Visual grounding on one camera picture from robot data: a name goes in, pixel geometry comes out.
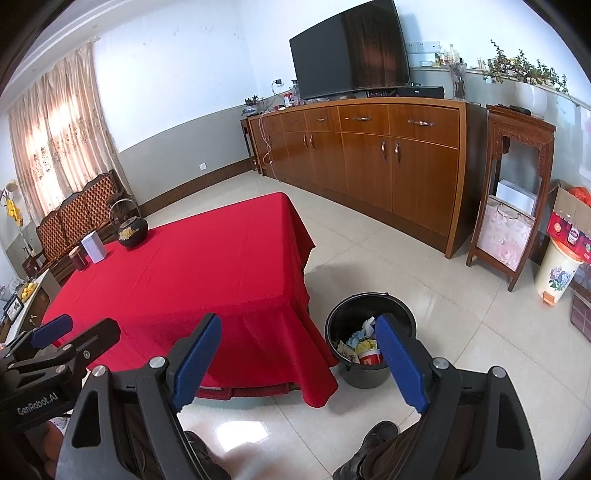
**cardboard box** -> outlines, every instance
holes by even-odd
[[[560,180],[547,233],[591,264],[591,207],[571,195],[571,185]]]

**blue gripper pad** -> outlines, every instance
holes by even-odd
[[[375,338],[404,401],[424,413],[429,401],[424,393],[423,377],[384,315],[375,322]]]
[[[173,411],[179,412],[193,401],[221,341],[222,321],[215,315],[190,348],[174,377],[174,391],[170,399]]]
[[[51,345],[58,338],[63,337],[74,328],[74,321],[69,315],[63,314],[58,318],[40,326],[33,331],[31,346],[39,350]]]

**white trash can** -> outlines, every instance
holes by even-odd
[[[550,238],[548,250],[534,281],[535,289],[547,304],[554,305],[560,300],[581,263],[582,258]]]

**potted plant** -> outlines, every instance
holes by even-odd
[[[536,85],[554,87],[557,92],[568,94],[566,75],[560,77],[553,68],[537,60],[536,65],[531,64],[523,50],[519,55],[507,58],[505,52],[491,40],[496,48],[496,58],[488,60],[488,70],[483,71],[484,79],[491,78],[492,83],[503,83],[504,80],[514,80],[515,97],[519,106],[531,110],[531,113],[544,118],[548,105],[547,92]]]
[[[246,116],[256,115],[258,113],[258,102],[260,100],[261,99],[257,97],[257,95],[253,95],[251,98],[244,99],[244,103],[246,104],[244,113]]]

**black teapot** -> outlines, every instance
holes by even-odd
[[[109,220],[111,224],[117,229],[117,240],[125,248],[137,247],[143,242],[148,235],[148,222],[139,215],[132,216],[121,223],[119,226],[116,225],[115,219],[112,217],[113,208],[115,205],[121,202],[131,202],[135,205],[133,210],[137,210],[139,213],[138,204],[132,199],[121,199],[117,200],[109,210]]]

